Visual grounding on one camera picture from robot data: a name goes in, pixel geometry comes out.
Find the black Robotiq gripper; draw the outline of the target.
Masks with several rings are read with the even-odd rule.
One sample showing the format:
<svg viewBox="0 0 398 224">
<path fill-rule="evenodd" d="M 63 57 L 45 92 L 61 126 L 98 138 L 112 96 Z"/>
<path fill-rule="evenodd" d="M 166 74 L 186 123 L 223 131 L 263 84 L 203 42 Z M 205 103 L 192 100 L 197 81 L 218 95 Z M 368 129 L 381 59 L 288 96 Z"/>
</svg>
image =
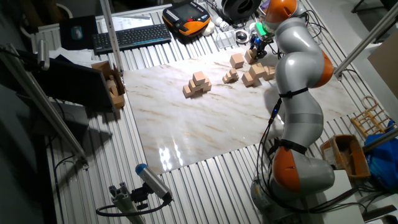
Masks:
<svg viewBox="0 0 398 224">
<path fill-rule="evenodd" d="M 250 39 L 249 54 L 251 58 L 262 59 L 267 55 L 265 47 L 274 42 L 274 34 L 258 36 L 252 34 Z"/>
</svg>

